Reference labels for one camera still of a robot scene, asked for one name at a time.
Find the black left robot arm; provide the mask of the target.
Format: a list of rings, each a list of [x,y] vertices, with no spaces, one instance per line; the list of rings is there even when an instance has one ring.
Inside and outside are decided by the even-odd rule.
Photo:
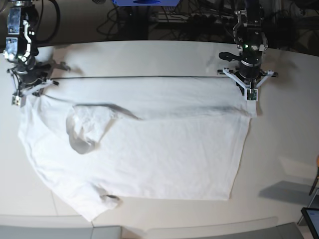
[[[261,65],[268,41],[262,32],[263,9],[258,0],[246,0],[245,8],[236,10],[237,23],[233,27],[233,38],[239,55],[219,53],[222,60],[239,62],[236,76],[246,84],[254,85],[262,76]]]

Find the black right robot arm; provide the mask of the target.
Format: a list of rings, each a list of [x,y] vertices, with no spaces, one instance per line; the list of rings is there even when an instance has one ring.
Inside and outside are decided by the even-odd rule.
[[[56,12],[55,26],[47,39],[38,40],[44,9],[38,12],[31,0],[7,0],[6,3],[11,6],[6,20],[7,37],[3,55],[13,64],[7,72],[13,77],[18,90],[42,84],[49,78],[54,63],[41,63],[35,57],[39,54],[38,46],[51,41],[58,32],[61,18],[59,5],[57,1],[51,1]]]

